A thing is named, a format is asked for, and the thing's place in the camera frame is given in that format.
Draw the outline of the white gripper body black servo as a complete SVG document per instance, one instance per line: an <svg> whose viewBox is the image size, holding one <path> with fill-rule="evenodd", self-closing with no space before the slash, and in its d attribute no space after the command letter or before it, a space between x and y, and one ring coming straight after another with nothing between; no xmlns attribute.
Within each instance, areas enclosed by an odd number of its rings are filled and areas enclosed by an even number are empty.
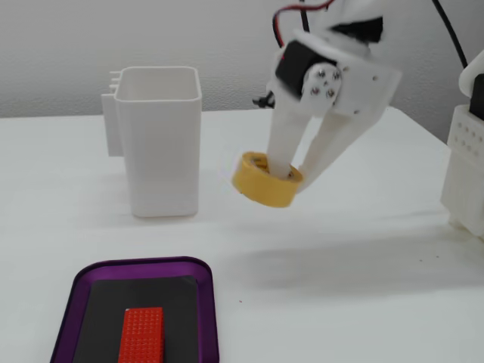
<svg viewBox="0 0 484 363"><path fill-rule="evenodd" d="M401 77L362 42L297 30L275 58L273 92L278 106L305 116L379 118Z"/></svg>

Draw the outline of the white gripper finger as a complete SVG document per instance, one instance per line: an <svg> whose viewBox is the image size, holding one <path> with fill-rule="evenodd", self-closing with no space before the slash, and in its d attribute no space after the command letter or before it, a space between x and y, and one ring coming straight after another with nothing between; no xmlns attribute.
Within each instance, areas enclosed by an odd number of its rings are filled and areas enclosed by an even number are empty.
<svg viewBox="0 0 484 363"><path fill-rule="evenodd" d="M385 110L386 107L378 107L369 116L327 113L299 168L304 180L297 193L300 194L315 182L349 146L380 120Z"/></svg>
<svg viewBox="0 0 484 363"><path fill-rule="evenodd" d="M333 107L341 88L341 71L329 63L311 66L302 77L302 95L296 97L276 76L269 83L275 96L267 149L268 170L287 178L303 134L313 118L323 118Z"/></svg>

